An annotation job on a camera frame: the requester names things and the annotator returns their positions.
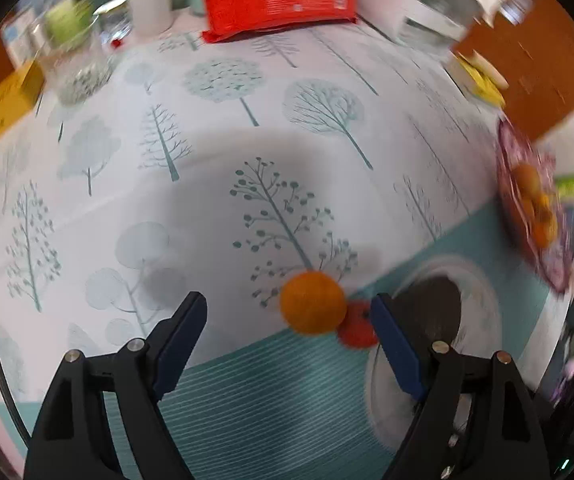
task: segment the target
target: metal screw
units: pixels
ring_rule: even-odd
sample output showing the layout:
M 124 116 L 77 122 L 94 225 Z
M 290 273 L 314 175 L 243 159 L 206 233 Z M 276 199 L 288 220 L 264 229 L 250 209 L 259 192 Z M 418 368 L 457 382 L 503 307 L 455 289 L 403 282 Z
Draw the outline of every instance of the metal screw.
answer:
M 512 362 L 512 357 L 505 352 L 504 350 L 500 350 L 497 354 L 496 354 L 496 358 L 503 364 L 503 365 L 508 365 L 510 362 Z
M 434 341 L 432 348 L 436 354 L 446 354 L 449 351 L 449 345 L 444 341 Z
M 80 350 L 70 350 L 65 354 L 65 361 L 68 363 L 72 363 L 74 361 L 78 361 L 80 357 Z
M 145 340 L 139 337 L 135 337 L 127 343 L 127 348 L 132 352 L 137 352 L 145 347 Z

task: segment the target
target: teal striped fabric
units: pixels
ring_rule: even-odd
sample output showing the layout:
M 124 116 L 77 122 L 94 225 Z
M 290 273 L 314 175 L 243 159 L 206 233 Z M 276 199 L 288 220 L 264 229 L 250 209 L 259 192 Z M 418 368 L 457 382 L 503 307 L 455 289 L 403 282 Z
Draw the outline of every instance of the teal striped fabric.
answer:
M 368 353 L 282 331 L 189 368 L 160 412 L 198 480 L 379 479 L 392 459 L 364 410 Z M 107 411 L 128 478 L 138 469 L 115 396 Z

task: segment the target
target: table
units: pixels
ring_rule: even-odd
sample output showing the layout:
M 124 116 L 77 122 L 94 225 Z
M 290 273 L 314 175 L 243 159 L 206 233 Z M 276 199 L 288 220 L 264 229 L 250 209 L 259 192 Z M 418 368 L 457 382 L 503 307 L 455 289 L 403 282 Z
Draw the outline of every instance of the table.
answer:
M 286 329 L 276 297 L 304 269 L 355 296 L 451 273 L 454 346 L 505 348 L 540 380 L 530 338 L 555 345 L 568 298 L 502 230 L 494 113 L 364 24 L 216 45 L 181 29 L 0 139 L 0 353 L 29 425 L 65 351 L 116 351 L 199 290 L 208 324 L 160 404 L 196 478 L 379 478 L 404 410 L 378 400 L 376 349 Z

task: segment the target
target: pink plastic bag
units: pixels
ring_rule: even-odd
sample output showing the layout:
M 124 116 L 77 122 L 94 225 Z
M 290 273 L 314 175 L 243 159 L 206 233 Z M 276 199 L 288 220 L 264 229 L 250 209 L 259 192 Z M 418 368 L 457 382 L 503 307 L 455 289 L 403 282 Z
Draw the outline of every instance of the pink plastic bag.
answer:
M 551 201 L 552 212 L 558 220 L 558 236 L 546 249 L 540 250 L 533 238 L 528 218 L 522 208 L 520 191 L 512 177 L 512 169 L 519 163 L 531 164 L 540 175 L 542 191 L 556 197 L 554 169 L 556 159 L 550 154 L 540 154 L 533 149 L 529 139 L 517 132 L 512 124 L 498 122 L 498 187 L 502 208 L 522 256 L 536 273 L 556 292 L 563 294 L 568 286 L 574 263 L 572 234 L 564 211 L 558 200 Z

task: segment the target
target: yellow box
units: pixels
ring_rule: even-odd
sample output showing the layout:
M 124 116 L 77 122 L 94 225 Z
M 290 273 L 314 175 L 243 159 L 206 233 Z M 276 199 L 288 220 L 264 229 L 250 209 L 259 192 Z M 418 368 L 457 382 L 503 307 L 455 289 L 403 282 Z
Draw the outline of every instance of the yellow box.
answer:
M 0 135 L 33 110 L 43 85 L 44 76 L 35 60 L 0 83 Z

